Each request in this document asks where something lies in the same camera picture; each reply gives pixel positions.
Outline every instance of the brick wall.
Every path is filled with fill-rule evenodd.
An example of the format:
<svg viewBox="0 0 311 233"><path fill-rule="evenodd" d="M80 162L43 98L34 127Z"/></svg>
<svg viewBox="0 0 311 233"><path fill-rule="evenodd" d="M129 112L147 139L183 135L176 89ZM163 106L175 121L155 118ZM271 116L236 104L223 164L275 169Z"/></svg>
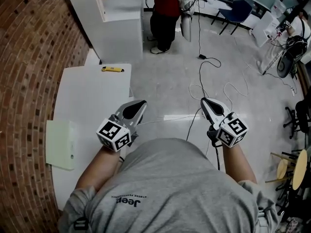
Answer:
<svg viewBox="0 0 311 233"><path fill-rule="evenodd" d="M0 0L0 232L54 232L45 125L88 45L65 0Z"/></svg>

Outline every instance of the hand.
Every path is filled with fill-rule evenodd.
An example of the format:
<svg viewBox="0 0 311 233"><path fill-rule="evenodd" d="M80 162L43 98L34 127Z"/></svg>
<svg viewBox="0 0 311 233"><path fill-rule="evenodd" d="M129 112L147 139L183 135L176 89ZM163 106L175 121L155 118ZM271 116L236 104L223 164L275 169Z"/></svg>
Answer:
<svg viewBox="0 0 311 233"><path fill-rule="evenodd" d="M213 128L213 126L210 126L208 132L207 132L207 136L209 137L209 139L212 141L212 144L215 145L216 142L218 142L218 139L216 138L218 131L215 130Z"/></svg>
<svg viewBox="0 0 311 233"><path fill-rule="evenodd" d="M289 21L284 21L284 24L285 24L287 27L289 27L289 26L291 25Z"/></svg>

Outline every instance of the jeep logo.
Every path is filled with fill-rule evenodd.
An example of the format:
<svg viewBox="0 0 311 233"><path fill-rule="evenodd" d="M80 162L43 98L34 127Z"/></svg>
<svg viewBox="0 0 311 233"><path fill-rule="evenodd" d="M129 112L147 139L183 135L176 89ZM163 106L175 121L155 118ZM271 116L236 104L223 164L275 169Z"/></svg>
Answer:
<svg viewBox="0 0 311 233"><path fill-rule="evenodd" d="M117 199L117 203L124 203L124 204L130 204L130 205L134 205L134 207L137 207L137 203L140 203L139 200L132 200L132 199L127 199L127 198L118 198Z"/></svg>

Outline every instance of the wrist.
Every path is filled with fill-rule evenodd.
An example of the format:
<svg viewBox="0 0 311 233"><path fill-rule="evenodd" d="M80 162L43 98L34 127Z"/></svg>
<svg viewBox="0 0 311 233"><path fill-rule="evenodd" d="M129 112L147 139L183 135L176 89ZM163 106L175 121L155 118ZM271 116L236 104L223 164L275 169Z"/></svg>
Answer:
<svg viewBox="0 0 311 233"><path fill-rule="evenodd" d="M107 148L105 145L103 145L101 147L101 149L99 150L99 152L102 152L102 153L106 153L106 154L109 154L111 156L120 156L120 153L121 151L118 151L118 152L114 152L113 150Z"/></svg>

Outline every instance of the white sneaker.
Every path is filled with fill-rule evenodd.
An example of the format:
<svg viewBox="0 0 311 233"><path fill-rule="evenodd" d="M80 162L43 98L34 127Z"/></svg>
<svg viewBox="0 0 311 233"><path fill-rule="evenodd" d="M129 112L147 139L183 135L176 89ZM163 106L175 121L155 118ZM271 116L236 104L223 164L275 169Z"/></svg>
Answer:
<svg viewBox="0 0 311 233"><path fill-rule="evenodd" d="M153 54L160 54L160 53L165 53L167 51L162 51L162 50L158 49L157 47L154 47L154 48L150 49L150 52Z"/></svg>
<svg viewBox="0 0 311 233"><path fill-rule="evenodd" d="M261 66L261 61L257 60L256 64L257 64L258 71L262 74L263 70L262 70L262 66Z"/></svg>

